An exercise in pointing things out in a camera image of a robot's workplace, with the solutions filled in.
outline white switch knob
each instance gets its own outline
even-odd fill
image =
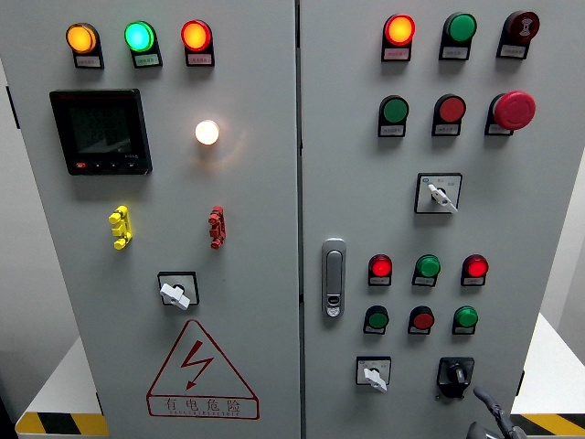
[[[457,213],[457,208],[451,203],[451,200],[447,195],[440,189],[437,189],[434,185],[428,185],[429,191],[431,192],[432,199],[438,204],[449,210],[451,213]]]
[[[366,376],[367,382],[369,385],[372,386],[377,391],[381,391],[382,393],[386,393],[388,389],[386,388],[386,382],[380,378],[380,374],[376,370],[364,369],[364,375]]]
[[[184,295],[184,290],[178,286],[173,287],[169,284],[163,284],[161,296],[166,297],[171,301],[171,304],[184,311],[189,308],[189,304],[191,303],[189,298]]]

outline orange indicator light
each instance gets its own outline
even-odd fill
[[[395,46],[406,46],[414,37],[414,20],[410,16],[392,16],[385,29],[387,40]]]
[[[97,44],[96,30],[87,23],[77,23],[67,29],[67,44],[74,52],[90,53]]]
[[[198,52],[209,46],[211,42],[211,30],[207,23],[201,20],[188,21],[183,25],[181,38],[186,48]]]

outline red push button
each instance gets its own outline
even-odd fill
[[[465,114],[465,102],[458,96],[445,99],[439,107],[440,117],[448,123],[457,122]]]
[[[428,336],[435,324],[435,317],[428,306],[417,306],[410,311],[409,334]]]
[[[495,122],[506,130],[519,130],[527,126],[535,113],[537,103],[525,91],[510,91],[503,95],[494,106]]]
[[[504,24],[507,36],[517,44],[529,43],[540,29],[540,20],[534,12],[517,11]]]
[[[417,329],[429,329],[435,323],[435,317],[432,314],[419,314],[414,317],[414,327]]]

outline green indicator light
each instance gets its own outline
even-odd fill
[[[381,313],[372,314],[367,320],[369,325],[374,329],[382,329],[388,324],[388,321],[388,316]]]
[[[472,306],[463,306],[455,312],[455,322],[460,327],[473,327],[478,320],[477,311]]]
[[[436,256],[429,254],[417,261],[417,270],[424,277],[434,277],[441,270],[441,263]]]
[[[145,52],[154,44],[154,31],[144,21],[136,21],[124,31],[126,44],[136,52]]]
[[[449,37],[460,43],[473,37],[476,30],[477,23],[475,22],[475,18],[470,14],[456,14],[452,16],[447,26]]]
[[[401,99],[391,99],[384,105],[384,117],[387,121],[398,123],[409,114],[409,107]]]

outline yellow terminal connector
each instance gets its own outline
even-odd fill
[[[128,242],[132,239],[132,226],[130,224],[130,215],[126,206],[118,206],[118,208],[108,218],[112,227],[112,235],[116,238],[116,242],[113,244],[113,248],[121,250]]]

